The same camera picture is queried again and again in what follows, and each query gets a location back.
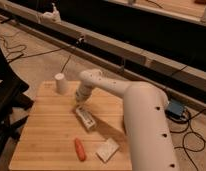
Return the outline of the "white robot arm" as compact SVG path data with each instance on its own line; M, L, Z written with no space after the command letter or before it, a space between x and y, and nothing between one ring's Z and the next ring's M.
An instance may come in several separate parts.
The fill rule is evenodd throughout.
M87 101L95 87L123 100L132 171L180 171L165 116L169 101L162 89L145 81L111 79L99 69L82 71L79 78L77 102Z

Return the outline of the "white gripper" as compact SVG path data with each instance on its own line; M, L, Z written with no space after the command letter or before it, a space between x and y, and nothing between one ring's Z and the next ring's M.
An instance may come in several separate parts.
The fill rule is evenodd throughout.
M75 97L76 97L77 101L75 102L75 105L73 108L74 113L76 112L76 109L78 107L83 106L83 104L84 104L83 101L86 101L91 96L92 90L93 90L93 88L91 86L87 86L87 85L83 85L83 84L79 85L79 87L75 93Z

